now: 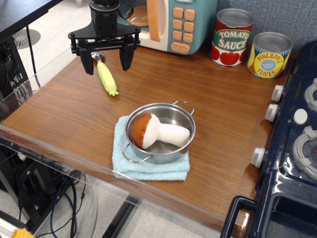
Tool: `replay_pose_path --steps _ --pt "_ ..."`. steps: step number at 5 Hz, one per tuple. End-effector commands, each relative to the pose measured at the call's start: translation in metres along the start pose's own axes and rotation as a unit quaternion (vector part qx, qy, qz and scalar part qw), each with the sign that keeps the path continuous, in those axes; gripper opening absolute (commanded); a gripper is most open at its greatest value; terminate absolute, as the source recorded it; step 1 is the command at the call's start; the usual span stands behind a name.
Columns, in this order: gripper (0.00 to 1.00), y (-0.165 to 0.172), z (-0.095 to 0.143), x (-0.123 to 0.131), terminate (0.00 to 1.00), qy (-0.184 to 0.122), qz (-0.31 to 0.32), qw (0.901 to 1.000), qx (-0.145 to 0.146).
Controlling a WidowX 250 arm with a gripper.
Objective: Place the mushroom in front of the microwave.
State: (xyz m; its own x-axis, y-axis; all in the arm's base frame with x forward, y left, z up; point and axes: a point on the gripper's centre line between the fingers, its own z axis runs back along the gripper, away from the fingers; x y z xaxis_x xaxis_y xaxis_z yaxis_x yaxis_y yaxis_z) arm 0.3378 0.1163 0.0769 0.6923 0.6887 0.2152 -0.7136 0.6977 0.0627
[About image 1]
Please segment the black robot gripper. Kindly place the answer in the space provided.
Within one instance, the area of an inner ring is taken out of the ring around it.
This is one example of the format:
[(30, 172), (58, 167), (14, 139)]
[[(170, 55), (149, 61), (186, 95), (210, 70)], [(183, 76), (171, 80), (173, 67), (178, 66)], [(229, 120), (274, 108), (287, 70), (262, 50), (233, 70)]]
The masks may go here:
[(134, 51), (140, 45), (141, 29), (117, 22), (120, 7), (118, 0), (91, 0), (89, 7), (90, 24), (68, 34), (72, 53), (80, 53), (85, 72), (93, 75), (91, 51), (119, 49), (122, 69), (127, 71), (131, 67)]

